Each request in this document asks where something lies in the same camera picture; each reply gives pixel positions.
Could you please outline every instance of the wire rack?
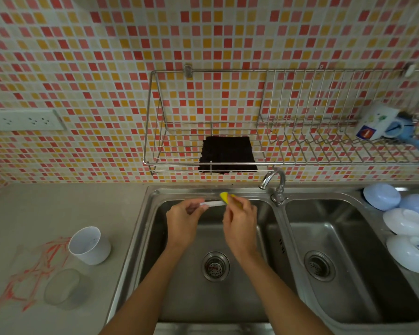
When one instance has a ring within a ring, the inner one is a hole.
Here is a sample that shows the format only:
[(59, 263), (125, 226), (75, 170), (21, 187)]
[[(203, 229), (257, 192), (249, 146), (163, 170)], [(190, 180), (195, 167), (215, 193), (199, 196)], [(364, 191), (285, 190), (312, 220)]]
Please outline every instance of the wire rack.
[(200, 173), (206, 136), (249, 136), (258, 172), (273, 165), (419, 164), (394, 139), (362, 141), (355, 125), (374, 101), (413, 115), (419, 70), (154, 70), (143, 163), (154, 173)]

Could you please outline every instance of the dish towel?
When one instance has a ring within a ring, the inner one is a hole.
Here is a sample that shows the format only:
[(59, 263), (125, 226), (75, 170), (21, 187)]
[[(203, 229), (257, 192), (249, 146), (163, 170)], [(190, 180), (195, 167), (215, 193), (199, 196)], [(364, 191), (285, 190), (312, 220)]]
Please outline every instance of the dish towel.
[[(248, 136), (208, 136), (203, 140), (202, 157), (199, 162), (255, 162), (250, 138)], [(212, 166), (213, 172), (219, 174), (225, 174), (230, 171), (257, 171), (257, 169), (256, 165)], [(199, 166), (199, 170), (209, 171), (210, 166)]]

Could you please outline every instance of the yellow sponge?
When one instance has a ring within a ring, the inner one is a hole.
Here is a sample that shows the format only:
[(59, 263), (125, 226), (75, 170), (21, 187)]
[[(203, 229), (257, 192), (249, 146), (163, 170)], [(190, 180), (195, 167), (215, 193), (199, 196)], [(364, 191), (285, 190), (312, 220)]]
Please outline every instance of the yellow sponge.
[[(219, 196), (226, 204), (228, 204), (228, 193), (226, 191), (220, 193)], [(239, 206), (239, 208), (243, 208), (240, 202), (235, 200), (235, 203)]]

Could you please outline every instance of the faucet spout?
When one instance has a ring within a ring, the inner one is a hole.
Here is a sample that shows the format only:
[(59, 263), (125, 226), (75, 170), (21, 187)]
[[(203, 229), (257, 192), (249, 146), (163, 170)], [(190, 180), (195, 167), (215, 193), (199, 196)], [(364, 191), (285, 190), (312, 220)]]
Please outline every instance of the faucet spout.
[(279, 174), (279, 186), (276, 188), (275, 192), (272, 194), (271, 199), (273, 202), (276, 202), (278, 205), (282, 204), (285, 201), (284, 197), (284, 186), (285, 186), (285, 172), (279, 167), (274, 167), (272, 171), (268, 172), (264, 179), (262, 180), (259, 188), (266, 189), (268, 183), (273, 179), (273, 177)]

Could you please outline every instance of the double sink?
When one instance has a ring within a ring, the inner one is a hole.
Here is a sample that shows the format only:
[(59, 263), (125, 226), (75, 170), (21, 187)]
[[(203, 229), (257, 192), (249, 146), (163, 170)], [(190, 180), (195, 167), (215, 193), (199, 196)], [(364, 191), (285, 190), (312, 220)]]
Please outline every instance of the double sink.
[[(402, 195), (419, 185), (398, 187)], [(151, 186), (135, 225), (109, 321), (165, 248), (166, 212), (186, 198), (228, 191), (258, 208), (258, 248), (270, 267), (335, 334), (419, 334), (419, 274), (385, 247), (391, 231), (361, 187), (287, 186), (285, 202), (255, 186)], [(173, 274), (156, 334), (272, 334), (262, 303), (225, 243), (224, 207), (200, 218)]]

